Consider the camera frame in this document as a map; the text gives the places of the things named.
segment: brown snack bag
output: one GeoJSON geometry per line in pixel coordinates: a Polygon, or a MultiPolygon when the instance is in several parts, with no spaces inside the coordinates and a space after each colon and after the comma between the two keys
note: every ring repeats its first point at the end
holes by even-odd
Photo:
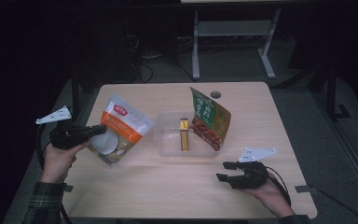
{"type": "Polygon", "coordinates": [[[220,150],[226,138],[231,113],[220,104],[191,88],[195,117],[190,128],[215,151],[220,150]]]}

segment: orange and white bag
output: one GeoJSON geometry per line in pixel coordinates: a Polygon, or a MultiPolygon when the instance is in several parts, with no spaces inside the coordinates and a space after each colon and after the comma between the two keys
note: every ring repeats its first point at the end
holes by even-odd
{"type": "Polygon", "coordinates": [[[118,163],[154,125],[154,121],[112,94],[101,116],[106,133],[90,139],[90,149],[108,164],[118,163]]]}

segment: red label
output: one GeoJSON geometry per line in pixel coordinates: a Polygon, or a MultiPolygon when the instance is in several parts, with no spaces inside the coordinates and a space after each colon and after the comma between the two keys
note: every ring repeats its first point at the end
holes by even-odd
{"type": "Polygon", "coordinates": [[[103,112],[101,123],[106,124],[106,126],[118,133],[118,135],[123,136],[133,144],[137,143],[142,138],[142,136],[126,124],[126,122],[106,111],[103,112]]]}
{"type": "Polygon", "coordinates": [[[115,105],[113,108],[119,115],[126,116],[129,112],[127,110],[119,105],[115,105]]]}

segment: sleeve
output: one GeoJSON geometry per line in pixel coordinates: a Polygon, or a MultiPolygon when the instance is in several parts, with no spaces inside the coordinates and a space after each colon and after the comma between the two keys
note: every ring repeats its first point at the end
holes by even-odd
{"type": "Polygon", "coordinates": [[[37,182],[22,224],[60,224],[60,209],[66,184],[37,182]]]}
{"type": "Polygon", "coordinates": [[[310,224],[310,219],[306,215],[292,215],[278,219],[279,224],[310,224]]]}

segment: plaid sleeve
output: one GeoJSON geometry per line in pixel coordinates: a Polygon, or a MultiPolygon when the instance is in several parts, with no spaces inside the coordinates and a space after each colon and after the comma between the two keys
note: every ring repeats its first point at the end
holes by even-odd
{"type": "Polygon", "coordinates": [[[37,182],[22,224],[61,223],[60,208],[66,184],[37,182]]]}

